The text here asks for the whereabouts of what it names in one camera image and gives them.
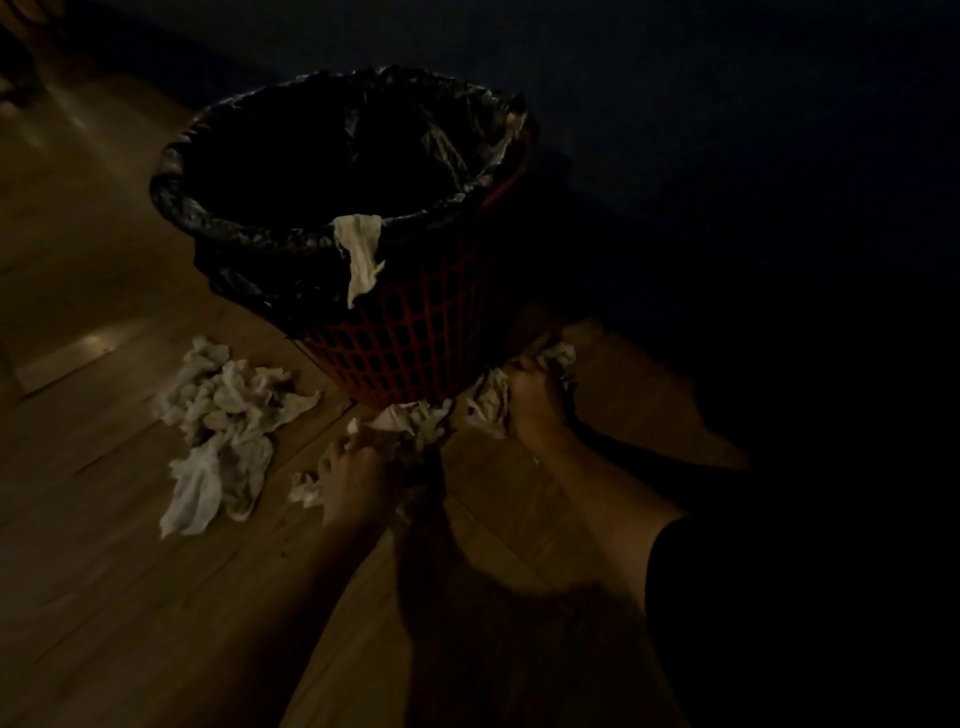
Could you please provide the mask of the white tissue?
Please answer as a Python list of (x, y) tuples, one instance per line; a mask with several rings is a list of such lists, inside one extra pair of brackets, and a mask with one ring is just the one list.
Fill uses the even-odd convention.
[[(574, 377), (571, 367), (577, 362), (577, 348), (560, 338), (543, 338), (530, 348), (530, 356), (547, 372), (559, 375), (565, 394), (571, 394)], [(475, 382), (466, 398), (465, 421), (487, 436), (504, 440), (510, 433), (510, 389), (507, 374), (500, 368), (488, 369)]]
[(336, 245), (349, 258), (346, 306), (354, 310), (357, 298), (375, 289), (386, 265), (377, 261), (383, 220), (379, 215), (342, 215), (333, 219), (332, 226)]

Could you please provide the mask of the black plastic bin liner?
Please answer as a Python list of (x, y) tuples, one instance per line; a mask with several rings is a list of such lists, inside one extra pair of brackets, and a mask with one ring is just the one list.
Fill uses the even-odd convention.
[(210, 105), (162, 150), (158, 213), (218, 295), (299, 337), (348, 311), (334, 220), (378, 216), (379, 284), (436, 268), (528, 148), (520, 93), (421, 68), (320, 70)]

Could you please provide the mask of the person's left hand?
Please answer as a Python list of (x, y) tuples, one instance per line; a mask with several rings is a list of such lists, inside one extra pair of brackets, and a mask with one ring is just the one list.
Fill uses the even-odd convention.
[(321, 486), (323, 531), (381, 536), (402, 497), (400, 433), (360, 425), (330, 444)]

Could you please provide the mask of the white tissue wad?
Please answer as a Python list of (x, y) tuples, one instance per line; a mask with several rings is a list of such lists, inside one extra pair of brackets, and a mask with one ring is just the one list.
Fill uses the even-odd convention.
[(450, 414), (454, 399), (446, 398), (439, 405), (421, 399), (414, 402), (391, 404), (373, 419), (361, 421), (353, 418), (346, 426), (348, 435), (361, 429), (394, 432), (400, 442), (409, 443), (417, 453), (443, 443), (450, 434)]

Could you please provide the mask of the white tissue hanging on rim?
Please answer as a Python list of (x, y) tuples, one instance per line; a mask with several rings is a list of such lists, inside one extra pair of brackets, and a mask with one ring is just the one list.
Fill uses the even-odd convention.
[(379, 215), (342, 215), (333, 219), (332, 226), (336, 245), (349, 258), (346, 306), (354, 310), (357, 298), (375, 289), (386, 265), (377, 261), (383, 220)]

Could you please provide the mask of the person's right forearm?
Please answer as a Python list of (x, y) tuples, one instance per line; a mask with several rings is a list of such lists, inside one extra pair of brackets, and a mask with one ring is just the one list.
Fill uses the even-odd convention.
[(587, 447), (561, 423), (525, 424), (518, 435), (558, 482), (600, 552), (645, 610), (656, 541), (685, 512)]

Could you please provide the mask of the person's left forearm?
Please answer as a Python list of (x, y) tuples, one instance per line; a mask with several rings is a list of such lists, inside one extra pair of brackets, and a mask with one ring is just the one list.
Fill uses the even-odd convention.
[(392, 511), (339, 516), (320, 528), (306, 578), (273, 606), (237, 658), (239, 671), (210, 728), (280, 727), (334, 609), (392, 519)]

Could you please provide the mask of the red plastic mesh waste basket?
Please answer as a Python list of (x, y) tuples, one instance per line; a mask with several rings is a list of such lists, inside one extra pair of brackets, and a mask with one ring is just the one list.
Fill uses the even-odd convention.
[(295, 346), (357, 404), (382, 409), (456, 398), (490, 348), (501, 209), (530, 153), (473, 212), (425, 249), (426, 259), (378, 283), (339, 323), (317, 325)]

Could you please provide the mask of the pile of crumpled white tissues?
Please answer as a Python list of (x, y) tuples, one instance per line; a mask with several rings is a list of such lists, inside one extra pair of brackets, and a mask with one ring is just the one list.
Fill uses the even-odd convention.
[(169, 470), (174, 487), (159, 537), (196, 536), (224, 514), (254, 513), (275, 454), (272, 435), (323, 400), (299, 394), (293, 374), (235, 359), (228, 345), (193, 338), (175, 377), (153, 400), (153, 415), (178, 429), (188, 448)]

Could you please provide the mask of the person's right hand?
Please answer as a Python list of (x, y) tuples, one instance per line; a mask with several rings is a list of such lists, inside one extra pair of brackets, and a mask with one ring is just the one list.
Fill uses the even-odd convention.
[(558, 378), (534, 358), (522, 355), (503, 368), (510, 398), (510, 423), (519, 439), (540, 456), (572, 437), (572, 414)]

